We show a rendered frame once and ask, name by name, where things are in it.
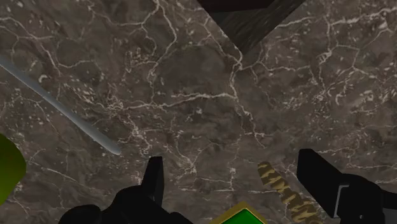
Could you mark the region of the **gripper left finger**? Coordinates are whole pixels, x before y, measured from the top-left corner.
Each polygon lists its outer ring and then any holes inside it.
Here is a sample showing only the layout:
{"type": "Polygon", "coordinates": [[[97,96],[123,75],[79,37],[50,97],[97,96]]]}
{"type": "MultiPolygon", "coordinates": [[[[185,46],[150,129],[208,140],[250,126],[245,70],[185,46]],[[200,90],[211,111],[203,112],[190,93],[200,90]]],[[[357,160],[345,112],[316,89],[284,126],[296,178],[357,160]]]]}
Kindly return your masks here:
{"type": "Polygon", "coordinates": [[[151,157],[140,185],[121,189],[104,210],[94,204],[76,206],[58,224],[193,224],[162,207],[164,186],[162,157],[151,157]]]}

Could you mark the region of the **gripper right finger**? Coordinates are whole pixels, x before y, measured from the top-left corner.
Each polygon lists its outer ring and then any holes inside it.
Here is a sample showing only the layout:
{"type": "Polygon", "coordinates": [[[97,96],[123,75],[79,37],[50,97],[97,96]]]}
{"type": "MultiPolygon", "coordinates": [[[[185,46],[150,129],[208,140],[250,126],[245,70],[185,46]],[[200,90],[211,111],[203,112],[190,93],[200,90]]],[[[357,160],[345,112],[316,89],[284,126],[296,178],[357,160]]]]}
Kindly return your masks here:
{"type": "Polygon", "coordinates": [[[340,224],[397,224],[397,193],[362,176],[340,172],[312,149],[299,151],[296,176],[340,224]]]}

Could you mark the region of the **tan camouflage stick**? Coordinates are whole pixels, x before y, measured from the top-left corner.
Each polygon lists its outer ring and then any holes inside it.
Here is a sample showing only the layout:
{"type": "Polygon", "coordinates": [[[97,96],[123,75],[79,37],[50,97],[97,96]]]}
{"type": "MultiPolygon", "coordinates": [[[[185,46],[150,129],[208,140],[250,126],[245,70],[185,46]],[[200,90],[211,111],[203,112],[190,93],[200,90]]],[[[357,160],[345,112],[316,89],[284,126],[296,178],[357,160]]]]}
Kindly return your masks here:
{"type": "Polygon", "coordinates": [[[287,205],[295,223],[324,224],[310,199],[302,198],[299,193],[293,191],[269,162],[258,164],[258,174],[263,185],[270,185],[271,189],[280,194],[281,202],[287,205]]]}

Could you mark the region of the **green box with gold rim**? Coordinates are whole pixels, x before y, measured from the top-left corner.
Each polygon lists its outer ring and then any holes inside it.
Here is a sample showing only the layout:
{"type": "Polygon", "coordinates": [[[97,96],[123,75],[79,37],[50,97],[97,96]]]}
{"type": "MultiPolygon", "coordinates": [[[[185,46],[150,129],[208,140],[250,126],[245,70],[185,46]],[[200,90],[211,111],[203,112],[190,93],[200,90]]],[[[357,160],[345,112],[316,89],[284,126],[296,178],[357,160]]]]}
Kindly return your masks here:
{"type": "Polygon", "coordinates": [[[268,224],[268,221],[252,206],[242,201],[209,224],[268,224]]]}

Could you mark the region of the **grey knife blade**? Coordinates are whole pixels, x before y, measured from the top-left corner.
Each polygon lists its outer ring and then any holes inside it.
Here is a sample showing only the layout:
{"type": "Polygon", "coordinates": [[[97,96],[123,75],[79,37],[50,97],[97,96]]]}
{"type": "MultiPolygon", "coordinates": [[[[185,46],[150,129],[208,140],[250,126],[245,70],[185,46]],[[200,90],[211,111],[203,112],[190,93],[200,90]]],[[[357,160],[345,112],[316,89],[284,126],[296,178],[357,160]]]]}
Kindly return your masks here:
{"type": "Polygon", "coordinates": [[[112,154],[121,155],[121,149],[110,140],[107,136],[97,130],[95,127],[82,120],[76,113],[73,113],[70,109],[61,104],[56,98],[49,94],[37,81],[30,78],[28,75],[19,70],[14,66],[8,59],[0,56],[0,66],[7,72],[12,74],[16,79],[21,81],[31,90],[35,91],[44,100],[66,116],[72,121],[77,127],[79,127],[85,134],[90,136],[94,141],[99,143],[104,149],[108,150],[112,154]]]}

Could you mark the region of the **green round object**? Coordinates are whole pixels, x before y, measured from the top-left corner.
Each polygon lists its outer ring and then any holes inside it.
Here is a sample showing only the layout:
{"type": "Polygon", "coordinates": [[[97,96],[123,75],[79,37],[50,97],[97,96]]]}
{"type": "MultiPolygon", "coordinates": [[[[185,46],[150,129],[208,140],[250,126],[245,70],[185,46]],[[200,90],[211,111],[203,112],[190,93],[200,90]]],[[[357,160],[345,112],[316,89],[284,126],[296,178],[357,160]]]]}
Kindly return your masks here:
{"type": "Polygon", "coordinates": [[[16,145],[0,134],[0,205],[26,174],[26,162],[16,145]]]}

